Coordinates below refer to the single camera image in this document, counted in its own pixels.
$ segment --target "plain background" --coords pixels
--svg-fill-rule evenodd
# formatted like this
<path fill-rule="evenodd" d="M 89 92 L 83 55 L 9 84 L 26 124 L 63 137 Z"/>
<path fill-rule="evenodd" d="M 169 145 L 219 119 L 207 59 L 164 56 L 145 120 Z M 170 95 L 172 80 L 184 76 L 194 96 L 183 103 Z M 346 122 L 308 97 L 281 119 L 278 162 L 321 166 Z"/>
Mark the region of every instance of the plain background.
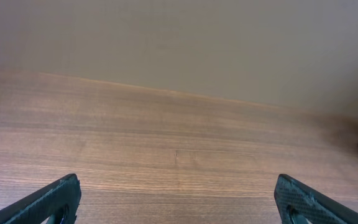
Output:
<path fill-rule="evenodd" d="M 0 0 L 0 67 L 358 116 L 358 0 Z"/>

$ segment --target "wood grain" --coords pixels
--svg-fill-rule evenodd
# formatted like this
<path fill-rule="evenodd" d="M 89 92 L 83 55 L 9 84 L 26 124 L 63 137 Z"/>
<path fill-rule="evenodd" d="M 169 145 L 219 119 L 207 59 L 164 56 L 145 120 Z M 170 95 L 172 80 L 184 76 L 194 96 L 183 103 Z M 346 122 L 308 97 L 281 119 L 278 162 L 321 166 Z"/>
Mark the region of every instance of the wood grain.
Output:
<path fill-rule="evenodd" d="M 358 212 L 358 119 L 0 70 L 0 209 L 74 172 L 78 223 L 280 223 L 287 173 Z"/>

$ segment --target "gray wall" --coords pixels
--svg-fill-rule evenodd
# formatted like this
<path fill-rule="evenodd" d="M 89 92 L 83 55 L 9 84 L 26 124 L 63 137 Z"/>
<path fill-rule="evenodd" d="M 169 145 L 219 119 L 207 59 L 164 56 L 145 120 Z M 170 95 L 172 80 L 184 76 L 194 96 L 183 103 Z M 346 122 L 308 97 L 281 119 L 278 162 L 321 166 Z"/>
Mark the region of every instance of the gray wall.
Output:
<path fill-rule="evenodd" d="M 0 0 L 0 66 L 358 116 L 358 0 Z"/>

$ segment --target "wooden table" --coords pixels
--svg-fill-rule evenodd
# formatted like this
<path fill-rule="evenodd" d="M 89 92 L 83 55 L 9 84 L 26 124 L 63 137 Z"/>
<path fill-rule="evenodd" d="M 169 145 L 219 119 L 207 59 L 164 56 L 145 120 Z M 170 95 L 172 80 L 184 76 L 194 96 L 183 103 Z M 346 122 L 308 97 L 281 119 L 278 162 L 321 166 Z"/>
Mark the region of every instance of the wooden table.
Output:
<path fill-rule="evenodd" d="M 287 173 L 358 212 L 358 120 L 0 70 L 0 209 L 68 173 L 77 223 L 280 223 Z"/>

